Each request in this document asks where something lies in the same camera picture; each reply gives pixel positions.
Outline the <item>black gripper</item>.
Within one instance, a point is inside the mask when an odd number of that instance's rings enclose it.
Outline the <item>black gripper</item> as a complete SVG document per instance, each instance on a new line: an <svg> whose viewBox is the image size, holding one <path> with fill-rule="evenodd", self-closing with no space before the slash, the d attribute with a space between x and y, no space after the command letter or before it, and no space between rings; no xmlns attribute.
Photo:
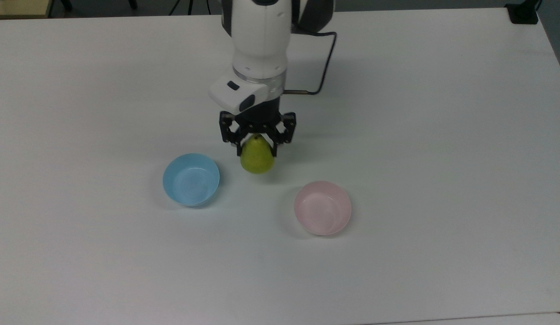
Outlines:
<svg viewBox="0 0 560 325"><path fill-rule="evenodd" d="M272 141L271 154L277 156L278 146L290 144L296 131L296 113L280 114L280 97L255 105L235 116L220 111L219 127L224 143L235 146L238 157L242 154L242 141L249 133L263 132Z"/></svg>

